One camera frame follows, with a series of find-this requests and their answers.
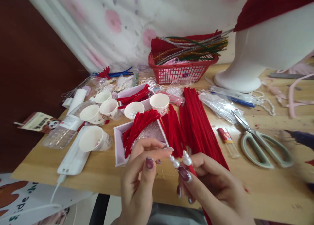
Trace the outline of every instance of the scissor handle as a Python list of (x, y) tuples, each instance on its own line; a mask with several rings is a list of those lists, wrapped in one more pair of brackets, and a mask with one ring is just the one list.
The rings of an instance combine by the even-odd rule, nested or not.
[[(294, 161), (292, 155), (284, 145), (282, 145), (280, 142), (273, 139), (272, 137), (259, 133), (257, 131), (255, 132), (255, 135), (261, 141), (261, 144), (263, 144), (263, 147), (266, 149), (268, 154), (270, 154), (270, 156), (276, 161), (276, 163), (280, 167), (288, 168), (293, 166)], [(281, 158), (281, 156), (278, 155), (278, 153), (269, 145), (269, 143), (265, 139), (269, 140), (279, 148), (279, 150), (283, 153), (283, 158)]]
[[(255, 151), (255, 153), (257, 154), (258, 158), (260, 159), (260, 162), (258, 160), (256, 160), (249, 153), (249, 151), (247, 149), (246, 141), (249, 141), (249, 143), (251, 144), (253, 150)], [(256, 164), (257, 166), (260, 166), (262, 168), (274, 169), (274, 166), (271, 164), (271, 162), (269, 161), (269, 159), (267, 158), (265, 153), (262, 151), (261, 147), (255, 141), (255, 139), (253, 138), (252, 134), (250, 134), (247, 131), (244, 133), (244, 136), (243, 136), (242, 142), (241, 142), (241, 146), (242, 146), (242, 150), (243, 150), (244, 154), (246, 155), (246, 157), (250, 161), (252, 161), (254, 164)]]

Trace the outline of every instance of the plastic bottle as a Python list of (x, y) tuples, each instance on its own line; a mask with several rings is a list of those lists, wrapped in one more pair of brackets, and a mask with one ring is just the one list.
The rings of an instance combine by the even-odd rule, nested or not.
[(81, 111), (90, 105), (95, 104), (93, 99), (81, 103), (71, 111), (69, 115), (54, 129), (43, 141), (45, 147), (63, 149), (75, 136), (78, 128), (84, 123), (79, 118)]

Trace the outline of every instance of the bundle of red pipe cleaners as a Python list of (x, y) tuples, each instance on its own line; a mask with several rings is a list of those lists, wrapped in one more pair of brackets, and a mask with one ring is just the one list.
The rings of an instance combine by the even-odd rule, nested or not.
[(133, 125), (123, 134), (123, 147), (125, 149), (124, 158), (126, 159), (131, 153), (133, 142), (137, 139), (143, 129), (158, 120), (160, 114), (157, 110), (149, 110), (144, 113), (137, 113)]
[(144, 88), (140, 91), (138, 91), (136, 94), (133, 94), (130, 97), (122, 97), (118, 98), (117, 101), (121, 101), (123, 106), (118, 107), (118, 109), (124, 109), (128, 104), (131, 102), (141, 102), (148, 98), (147, 94), (150, 93), (150, 90), (148, 90), (149, 85), (146, 84)]
[[(184, 96), (186, 100), (185, 105), (179, 107), (181, 125), (172, 105), (169, 105), (168, 114), (161, 117), (163, 131), (169, 145), (174, 149), (173, 156), (181, 158), (183, 149), (186, 150), (186, 145), (189, 145), (194, 154), (202, 152), (229, 170), (215, 133), (209, 123), (203, 103), (198, 98), (198, 93), (195, 89), (188, 87), (184, 88)], [(197, 177), (192, 165), (188, 169)], [(204, 209), (203, 211), (207, 223), (212, 224)]]

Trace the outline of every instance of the scissors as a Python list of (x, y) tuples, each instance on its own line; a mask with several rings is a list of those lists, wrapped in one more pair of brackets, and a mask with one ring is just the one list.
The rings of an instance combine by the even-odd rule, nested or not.
[[(277, 140), (271, 138), (270, 136), (259, 133), (258, 131), (255, 131), (252, 128), (250, 128), (250, 126), (248, 125), (248, 123), (241, 114), (236, 113), (234, 111), (233, 114), (238, 120), (238, 122), (241, 124), (241, 126), (246, 130), (241, 140), (241, 147), (244, 154), (248, 157), (250, 161), (252, 161), (254, 164), (262, 168), (274, 169), (274, 166), (271, 164), (265, 153), (262, 151), (260, 147), (261, 145), (280, 167), (288, 168), (294, 164), (292, 155), (284, 145), (282, 145)], [(281, 156), (278, 155), (278, 153), (268, 144), (266, 140), (275, 144), (283, 153), (284, 157), (281, 158)], [(246, 141), (249, 141), (250, 145), (256, 152), (260, 161), (253, 158), (252, 155), (248, 152)]]

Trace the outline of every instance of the pen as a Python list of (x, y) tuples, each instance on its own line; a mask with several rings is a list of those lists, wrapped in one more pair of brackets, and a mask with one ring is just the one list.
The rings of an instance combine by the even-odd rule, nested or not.
[(243, 106), (255, 108), (255, 105), (252, 104), (252, 103), (249, 103), (249, 102), (246, 102), (246, 101), (243, 101), (243, 100), (240, 100), (240, 99), (231, 97), (231, 96), (227, 96), (227, 95), (224, 95), (224, 94), (219, 94), (219, 93), (216, 93), (216, 92), (211, 92), (211, 93), (212, 93), (212, 94), (217, 94), (218, 96), (226, 96), (226, 97), (230, 98), (231, 101), (233, 101), (233, 102), (235, 102), (235, 103), (238, 103), (238, 104), (243, 105)]

